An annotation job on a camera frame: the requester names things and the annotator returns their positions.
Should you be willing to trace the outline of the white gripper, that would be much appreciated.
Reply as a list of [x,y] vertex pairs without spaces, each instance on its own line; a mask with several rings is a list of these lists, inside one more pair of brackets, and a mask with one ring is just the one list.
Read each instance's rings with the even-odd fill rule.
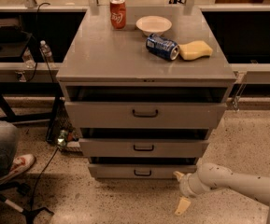
[[176,208],[175,215],[183,215],[191,205],[191,201],[188,198],[195,198],[198,193],[193,189],[193,182],[196,180],[196,174],[186,174],[179,171],[175,171],[173,175],[179,182],[179,189],[184,197],[181,197],[178,202],[178,207]]

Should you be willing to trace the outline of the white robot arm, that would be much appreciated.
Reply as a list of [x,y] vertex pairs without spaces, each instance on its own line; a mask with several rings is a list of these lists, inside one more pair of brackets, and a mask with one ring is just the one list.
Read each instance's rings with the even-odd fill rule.
[[269,207],[266,224],[270,224],[270,177],[235,173],[215,163],[200,165],[193,174],[175,171],[182,196],[175,211],[182,215],[190,206],[190,198],[215,189],[231,189]]

